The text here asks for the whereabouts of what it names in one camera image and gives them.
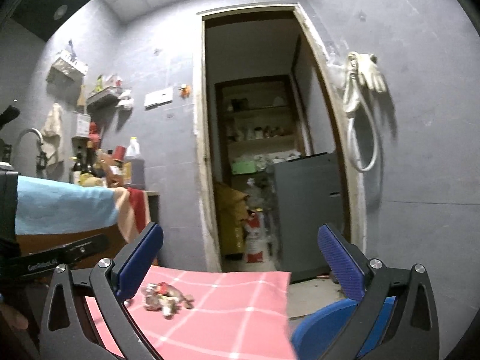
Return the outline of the person's left hand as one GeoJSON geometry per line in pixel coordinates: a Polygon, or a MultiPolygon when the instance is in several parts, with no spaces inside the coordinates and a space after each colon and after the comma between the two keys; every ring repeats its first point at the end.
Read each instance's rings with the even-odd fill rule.
{"type": "Polygon", "coordinates": [[[29,321],[11,306],[1,303],[0,312],[11,328],[26,330],[29,327],[29,321]]]}

